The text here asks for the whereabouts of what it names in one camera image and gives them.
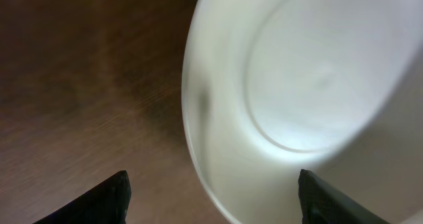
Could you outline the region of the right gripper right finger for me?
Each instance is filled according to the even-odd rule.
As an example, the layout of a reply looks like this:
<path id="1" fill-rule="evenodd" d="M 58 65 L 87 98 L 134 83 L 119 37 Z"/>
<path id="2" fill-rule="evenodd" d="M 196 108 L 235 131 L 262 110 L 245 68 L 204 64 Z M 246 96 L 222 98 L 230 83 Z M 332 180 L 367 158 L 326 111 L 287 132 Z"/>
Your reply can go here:
<path id="1" fill-rule="evenodd" d="M 388 224 L 310 170 L 301 170 L 298 196 L 303 224 Z"/>

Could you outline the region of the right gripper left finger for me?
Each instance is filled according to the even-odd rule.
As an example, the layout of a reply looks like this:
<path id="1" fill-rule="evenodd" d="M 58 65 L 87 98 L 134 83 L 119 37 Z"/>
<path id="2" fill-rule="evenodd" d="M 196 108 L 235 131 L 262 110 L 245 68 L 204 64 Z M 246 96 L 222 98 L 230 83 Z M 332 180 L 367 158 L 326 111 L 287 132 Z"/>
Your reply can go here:
<path id="1" fill-rule="evenodd" d="M 131 194 L 121 170 L 34 224 L 125 224 Z"/>

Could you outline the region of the cream bowl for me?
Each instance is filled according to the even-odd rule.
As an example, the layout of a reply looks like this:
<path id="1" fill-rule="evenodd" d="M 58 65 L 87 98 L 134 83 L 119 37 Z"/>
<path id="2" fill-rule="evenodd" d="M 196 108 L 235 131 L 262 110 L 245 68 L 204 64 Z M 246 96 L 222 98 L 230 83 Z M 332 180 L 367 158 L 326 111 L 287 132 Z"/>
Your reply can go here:
<path id="1" fill-rule="evenodd" d="M 422 0 L 198 0 L 182 116 L 231 223 L 300 223 L 303 169 L 422 222 Z"/>

